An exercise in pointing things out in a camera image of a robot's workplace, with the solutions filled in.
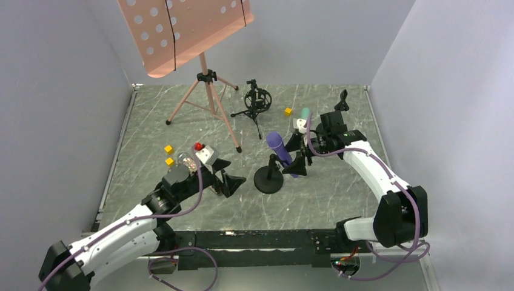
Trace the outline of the purple microphone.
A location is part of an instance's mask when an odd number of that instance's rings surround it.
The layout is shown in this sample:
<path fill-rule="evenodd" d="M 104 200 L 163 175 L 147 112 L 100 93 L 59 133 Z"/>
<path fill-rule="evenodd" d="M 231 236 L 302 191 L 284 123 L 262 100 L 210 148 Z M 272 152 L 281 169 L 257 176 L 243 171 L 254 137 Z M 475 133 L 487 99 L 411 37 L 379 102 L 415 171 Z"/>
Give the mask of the purple microphone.
<path fill-rule="evenodd" d="M 286 150 L 282 136 L 272 131 L 266 136 L 267 145 L 272 149 L 277 157 L 276 161 L 280 163 L 283 169 L 288 167 L 292 163 L 292 158 L 289 152 Z"/>

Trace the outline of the black round-base mic stand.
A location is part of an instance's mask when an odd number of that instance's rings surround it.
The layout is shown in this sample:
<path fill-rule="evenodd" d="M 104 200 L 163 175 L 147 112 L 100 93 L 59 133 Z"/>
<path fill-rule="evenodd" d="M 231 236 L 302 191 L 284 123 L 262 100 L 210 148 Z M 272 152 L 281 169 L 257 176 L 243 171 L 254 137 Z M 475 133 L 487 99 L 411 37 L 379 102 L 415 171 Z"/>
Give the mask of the black round-base mic stand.
<path fill-rule="evenodd" d="M 277 164 L 278 157 L 276 154 L 271 154 L 269 157 L 268 165 L 259 168 L 253 177 L 253 182 L 256 189 L 267 195 L 278 192 L 284 183 L 284 178 L 280 172 L 280 165 Z"/>

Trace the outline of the glitter silver microphone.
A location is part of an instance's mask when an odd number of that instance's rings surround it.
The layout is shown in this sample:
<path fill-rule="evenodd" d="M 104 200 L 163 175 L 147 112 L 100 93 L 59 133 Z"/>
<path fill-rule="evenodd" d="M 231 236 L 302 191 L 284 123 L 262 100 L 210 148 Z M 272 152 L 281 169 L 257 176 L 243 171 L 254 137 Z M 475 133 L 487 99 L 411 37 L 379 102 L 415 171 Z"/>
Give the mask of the glitter silver microphone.
<path fill-rule="evenodd" d="M 190 173 L 197 172 L 198 168 L 195 160 L 186 152 L 179 152 L 177 155 L 177 162 L 188 168 Z"/>

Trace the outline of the teal microphone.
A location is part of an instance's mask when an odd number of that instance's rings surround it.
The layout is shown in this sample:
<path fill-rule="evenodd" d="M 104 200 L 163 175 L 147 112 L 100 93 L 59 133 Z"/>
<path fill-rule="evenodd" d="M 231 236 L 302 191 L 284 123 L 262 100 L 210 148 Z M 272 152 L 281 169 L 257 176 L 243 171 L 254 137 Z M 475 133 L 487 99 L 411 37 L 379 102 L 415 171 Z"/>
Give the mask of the teal microphone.
<path fill-rule="evenodd" d="M 300 118 L 303 120 L 309 120 L 309 117 L 311 116 L 311 110 L 308 107 L 304 107 L 301 110 Z"/>

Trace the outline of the black tripod shock mount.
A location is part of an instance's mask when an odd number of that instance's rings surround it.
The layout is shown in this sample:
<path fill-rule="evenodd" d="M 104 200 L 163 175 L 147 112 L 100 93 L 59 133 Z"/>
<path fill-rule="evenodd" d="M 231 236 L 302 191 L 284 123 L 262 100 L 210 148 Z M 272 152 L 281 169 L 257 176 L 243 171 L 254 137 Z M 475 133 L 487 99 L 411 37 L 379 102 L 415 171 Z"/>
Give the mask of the black tripod shock mount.
<path fill-rule="evenodd" d="M 259 128 L 258 115 L 266 112 L 272 104 L 273 98 L 271 94 L 263 88 L 258 87 L 256 80 L 251 79 L 246 81 L 246 84 L 250 85 L 250 90 L 244 96 L 244 104 L 246 110 L 237 113 L 231 113 L 232 118 L 245 115 L 250 118 L 256 125 L 258 131 L 258 138 L 262 139 L 261 131 Z"/>

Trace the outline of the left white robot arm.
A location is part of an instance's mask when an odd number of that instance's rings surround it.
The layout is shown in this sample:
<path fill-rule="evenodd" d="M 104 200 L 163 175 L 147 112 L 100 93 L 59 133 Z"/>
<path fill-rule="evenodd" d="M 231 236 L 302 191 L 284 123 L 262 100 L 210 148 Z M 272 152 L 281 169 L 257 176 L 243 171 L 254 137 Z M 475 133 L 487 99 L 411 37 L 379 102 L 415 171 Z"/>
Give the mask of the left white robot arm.
<path fill-rule="evenodd" d="M 206 166 L 197 172 L 182 164 L 173 166 L 152 192 L 115 222 L 71 244 L 54 243 L 39 271 L 38 289 L 91 290 L 140 256 L 172 250 L 176 234 L 167 222 L 185 214 L 183 201 L 201 196 L 210 186 L 228 198 L 245 183 L 245 177 L 225 171 L 229 165 L 229 161 L 217 159 L 213 172 Z"/>

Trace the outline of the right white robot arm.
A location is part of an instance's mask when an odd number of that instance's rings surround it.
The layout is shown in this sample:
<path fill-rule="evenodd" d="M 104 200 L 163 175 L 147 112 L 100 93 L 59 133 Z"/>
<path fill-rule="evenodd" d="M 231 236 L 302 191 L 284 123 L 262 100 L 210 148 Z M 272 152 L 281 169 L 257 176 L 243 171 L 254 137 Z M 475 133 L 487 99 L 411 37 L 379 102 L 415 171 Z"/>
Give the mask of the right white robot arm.
<path fill-rule="evenodd" d="M 312 120 L 295 119 L 295 132 L 285 145 L 296 158 L 284 172 L 305 176 L 314 156 L 338 156 L 351 166 L 367 184 L 378 201 L 373 217 L 342 220 L 335 227 L 338 244 L 353 248 L 360 241 L 380 243 L 384 247 L 411 248 L 428 233 L 428 199 L 421 186 L 411 186 L 396 175 L 375 153 L 359 130 L 349 130 L 339 111 L 320 116 L 318 128 L 310 128 Z"/>

